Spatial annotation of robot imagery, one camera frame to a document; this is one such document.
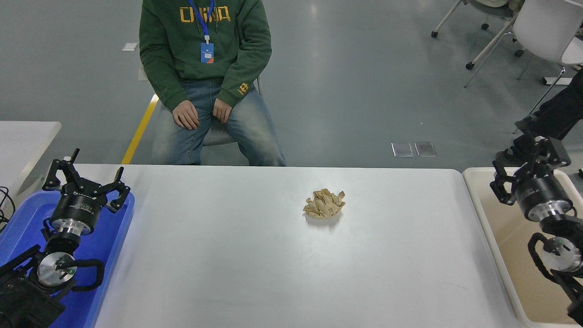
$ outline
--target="gray floor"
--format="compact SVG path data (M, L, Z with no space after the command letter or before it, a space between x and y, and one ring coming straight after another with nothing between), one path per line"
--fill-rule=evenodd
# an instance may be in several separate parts
M469 88L465 64L503 21L460 7L431 31L449 1L265 1L273 56L262 74L290 166L452 168L490 166L515 137L513 122L555 76L555 64L504 40ZM33 173L81 149L80 163L121 163L153 91L138 81L140 0L2 1L0 120L60 121L62 130ZM567 76L573 76L572 69ZM551 96L562 87L556 87ZM149 163L148 126L132 163ZM564 140L583 167L583 131ZM392 142L430 141L437 157L396 158ZM246 165L236 144L206 147L203 163Z

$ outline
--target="blue tray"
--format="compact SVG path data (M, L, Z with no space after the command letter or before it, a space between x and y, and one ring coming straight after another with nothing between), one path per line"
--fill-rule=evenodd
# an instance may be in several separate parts
M117 198L117 193L108 199ZM46 241L41 234L43 220L50 217L61 198L59 191L37 191L28 196L16 210L12 219L0 233L0 265L5 264L28 248L39 244L44 250ZM129 194L122 208L111 213L103 208L95 231L81 237L74 257L78 260L99 259L105 263L103 284L89 292L70 292L61 303L66 307L51 328L93 328L105 297L107 286L120 254L121 245L132 221L134 195ZM95 281L95 268L80 268L75 275L78 285Z

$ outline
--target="yellow floor line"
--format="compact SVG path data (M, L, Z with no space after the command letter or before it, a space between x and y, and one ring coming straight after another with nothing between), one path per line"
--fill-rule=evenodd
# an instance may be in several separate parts
M123 165L129 164L132 161L132 157L134 157L134 153L136 152L136 149L138 148L138 145L140 143L140 140L142 139L144 131L146 131L147 124L150 121L150 118L152 118L152 113L154 113L154 108L156 108L157 104L158 104L158 95L154 93L154 95L152 96L152 99L150 100L150 105L148 105L146 112L144 113L144 116L142 117L142 121L140 122L140 125L138 126L138 129L136 130L136 133L134 134L134 137L132 138L132 142L129 143L128 150L125 152L125 156L121 160L121 163Z

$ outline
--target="white table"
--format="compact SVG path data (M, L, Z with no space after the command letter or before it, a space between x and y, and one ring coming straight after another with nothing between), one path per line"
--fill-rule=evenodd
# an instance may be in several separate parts
M0 121L0 186L11 197L60 129L59 122Z
M99 183L118 167L76 165ZM454 170L127 165L123 181L134 218L96 328L519 327ZM340 217L307 218L324 187L346 193Z

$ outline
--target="crumpled paper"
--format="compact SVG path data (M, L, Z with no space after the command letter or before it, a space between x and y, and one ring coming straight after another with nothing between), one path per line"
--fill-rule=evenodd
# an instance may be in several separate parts
M320 191L315 191L313 201L311 198L305 200L308 205L304 206L304 211L311 218L330 218L338 214L342 207L346 205L346 203L342 201L344 196L344 191L341 191L338 196L331 193L326 188Z

